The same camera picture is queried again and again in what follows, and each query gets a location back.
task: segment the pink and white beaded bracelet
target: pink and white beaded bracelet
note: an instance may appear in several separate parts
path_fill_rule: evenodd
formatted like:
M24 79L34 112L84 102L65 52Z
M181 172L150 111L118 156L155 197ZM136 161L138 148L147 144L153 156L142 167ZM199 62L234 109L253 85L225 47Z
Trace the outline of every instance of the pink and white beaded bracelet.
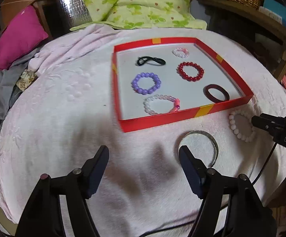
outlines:
M153 100L156 100L156 99L172 101L173 102L173 108L169 112L176 112L180 109L180 100L179 99L172 97L172 96L156 94L156 95L153 95L153 96L146 98L143 102L145 112L150 114L151 116L157 115L157 114L162 114L162 113L157 113L157 112L150 109L150 102Z
M189 56L189 52L186 48L178 47L172 51L172 53L180 58L186 58Z
M250 136L246 136L246 135L240 133L237 126L235 125L235 115L242 115L243 117L248 119L248 121L251 125L251 135ZM234 131L234 134L237 135L238 139L241 139L242 141L245 141L245 142L251 142L255 138L255 135L256 135L255 127L251 124L251 115L249 113L247 113L246 111L243 111L243 110L232 111L231 114L229 115L229 120L230 120L229 122L231 124L231 129Z

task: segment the black hair tie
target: black hair tie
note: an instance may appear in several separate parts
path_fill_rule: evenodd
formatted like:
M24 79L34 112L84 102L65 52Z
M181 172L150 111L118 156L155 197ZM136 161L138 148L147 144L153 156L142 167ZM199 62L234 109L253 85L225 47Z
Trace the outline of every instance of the black hair tie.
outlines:
M144 57L139 57L138 61L136 62L138 66L142 66L145 63L147 63L148 61L155 61L156 63L160 64L160 65L165 65L166 61L164 61L161 58L153 58L150 56L144 56Z

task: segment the pink blanket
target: pink blanket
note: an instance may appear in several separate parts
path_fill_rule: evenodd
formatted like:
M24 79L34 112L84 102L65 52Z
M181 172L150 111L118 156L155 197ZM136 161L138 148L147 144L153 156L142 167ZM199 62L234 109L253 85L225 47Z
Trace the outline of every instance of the pink blanket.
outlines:
M119 32L107 25L93 24L78 32L59 37L47 43L30 60L28 68L40 76L49 68L73 61L96 50L115 39Z

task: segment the bracelet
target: bracelet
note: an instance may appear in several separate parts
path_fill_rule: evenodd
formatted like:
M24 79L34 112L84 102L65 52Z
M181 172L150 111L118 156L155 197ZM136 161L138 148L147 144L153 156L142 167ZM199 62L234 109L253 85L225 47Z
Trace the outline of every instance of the bracelet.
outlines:
M218 156L219 156L219 147L218 147L218 143L216 142L216 140L214 139L214 137L212 135L210 135L208 132L206 131L202 131L202 130L193 130L189 133L187 133L181 140L183 140L186 136L190 135L190 134L202 134L202 135L205 135L206 137L208 137L214 144L214 147L216 149L216 155L215 155L215 159L212 163L212 165L210 167L213 167L215 165L215 162L217 161L218 159Z
M189 56L189 52L186 48L176 48L172 51L172 53L177 56L177 57L180 57L180 58L186 58Z
M173 108L169 112L176 112L180 109L180 100L179 99L172 97L172 96L156 94L154 96L146 98L145 101L143 102L145 112L150 114L151 116L157 115L157 114L163 114L163 113L156 113L155 111L150 109L150 102L155 100L155 99L172 101L173 102Z
M183 71L183 66L192 66L194 67L195 69L198 70L198 75L196 75L195 77L191 77L191 76L188 76L184 71ZM200 80L202 77L203 77L203 74L204 74L204 69L202 67L200 67L198 64L196 63L193 63L193 62L183 62L183 63L180 63L179 66L178 66L178 72L179 74L181 75L181 77L183 79L186 79L188 81L198 81Z
M138 81L141 77L150 77L153 79L155 85L153 85L150 89L142 89L138 86ZM141 74L137 74L136 77L134 78L134 80L131 82L132 84L132 88L134 91L136 91L137 93L141 93L143 95L146 94L151 94L154 91L156 91L157 89L159 89L161 87L161 81L158 78L158 75L154 74L153 72L151 73L141 73Z
M221 91L224 94L225 100L224 101L229 101L229 93L226 92L226 90L218 85L208 85L203 89L204 95L210 100L213 101L214 103L219 103L222 102L222 100L219 100L215 98L212 94L210 94L209 89L217 89Z
M161 58L153 58L153 57L150 57L150 56L144 56L144 57L139 57L138 61L136 62L136 64L138 66L142 66L144 65L145 63L147 63L148 61L155 61L156 63L160 64L160 65L165 65L166 64L166 61L164 61L163 59Z
M242 115L243 117L247 118L249 123L251 124L251 116L246 112L246 111L243 111L243 110L235 110L235 111L232 111L231 114L229 115L229 119L230 119L230 124L231 124L231 129L234 131L234 134L237 135L237 138L238 139L241 139L242 141L245 141L245 142L251 142L255 135L256 135L256 132L255 132L255 127L251 124L251 135L250 136L246 136L242 133L240 133L240 131L238 130L238 128L236 127L235 125L235 115Z

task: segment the patterned cloth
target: patterned cloth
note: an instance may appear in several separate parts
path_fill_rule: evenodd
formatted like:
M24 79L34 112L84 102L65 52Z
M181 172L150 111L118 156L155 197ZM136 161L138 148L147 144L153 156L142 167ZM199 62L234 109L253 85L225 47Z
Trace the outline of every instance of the patterned cloth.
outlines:
M206 22L189 13L190 0L84 0L92 23L117 29L178 27L206 29ZM71 30L80 29L86 23Z
M33 83L33 81L37 78L38 76L31 70L25 69L21 76L19 77L16 86L21 90L24 91Z

